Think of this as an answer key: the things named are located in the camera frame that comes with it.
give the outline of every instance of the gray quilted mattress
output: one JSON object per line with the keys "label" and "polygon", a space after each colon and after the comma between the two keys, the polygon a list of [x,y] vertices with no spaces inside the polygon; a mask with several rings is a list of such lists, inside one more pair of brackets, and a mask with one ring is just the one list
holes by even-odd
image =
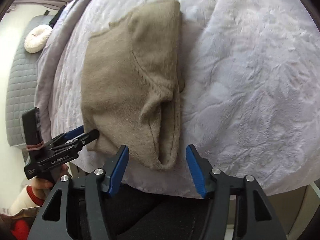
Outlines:
{"label": "gray quilted mattress", "polygon": [[41,54],[28,53],[24,49],[24,40],[28,33],[41,24],[48,24],[53,15],[36,16],[26,27],[10,70],[6,99],[6,129],[10,146],[25,148],[22,126],[22,114],[34,106],[37,86],[36,62]]}

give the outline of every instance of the white fluffy blanket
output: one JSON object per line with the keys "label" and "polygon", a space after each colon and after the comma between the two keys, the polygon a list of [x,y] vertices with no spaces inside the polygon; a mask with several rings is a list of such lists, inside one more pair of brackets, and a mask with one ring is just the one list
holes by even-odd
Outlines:
{"label": "white fluffy blanket", "polygon": [[[46,138],[82,125],[80,77],[90,33],[148,1],[76,0],[66,8],[39,60],[36,106]],[[124,181],[146,192],[198,197],[185,161],[188,144],[229,175],[254,175],[269,195],[319,179],[320,34],[304,6],[179,1],[185,90],[178,162],[160,172],[131,160]],[[90,172],[104,160],[83,150],[74,163]]]}

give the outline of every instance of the beige sweater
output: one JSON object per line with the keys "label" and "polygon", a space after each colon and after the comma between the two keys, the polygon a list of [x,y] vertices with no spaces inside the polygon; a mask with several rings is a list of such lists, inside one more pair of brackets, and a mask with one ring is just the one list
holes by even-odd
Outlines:
{"label": "beige sweater", "polygon": [[150,169],[176,161],[180,137],[177,77],[180,3],[134,8],[88,43],[81,85],[85,131],[100,137],[90,151],[115,154],[122,144]]}

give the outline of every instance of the white wall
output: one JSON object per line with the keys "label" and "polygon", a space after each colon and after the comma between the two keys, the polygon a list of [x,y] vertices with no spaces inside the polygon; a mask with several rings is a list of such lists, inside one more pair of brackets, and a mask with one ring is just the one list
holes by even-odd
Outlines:
{"label": "white wall", "polygon": [[46,10],[54,15],[57,11],[41,5],[17,5],[16,10],[6,13],[0,22],[0,208],[8,208],[20,191],[25,178],[21,150],[9,147],[5,128],[5,100],[12,61],[23,31],[29,21]]}

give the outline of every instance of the human hand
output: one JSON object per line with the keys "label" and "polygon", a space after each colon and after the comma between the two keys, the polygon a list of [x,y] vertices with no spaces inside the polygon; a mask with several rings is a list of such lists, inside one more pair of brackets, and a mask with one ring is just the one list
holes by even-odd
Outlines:
{"label": "human hand", "polygon": [[[68,165],[63,164],[61,165],[61,172],[60,172],[60,176],[59,178],[61,178],[63,175],[67,175],[68,174]],[[44,189],[49,189],[53,187],[53,183],[50,181],[47,181],[46,179],[41,179],[41,178],[33,178],[31,181],[31,188],[32,188],[32,192],[33,194],[40,199],[45,200],[46,199],[46,195],[44,193]]]}

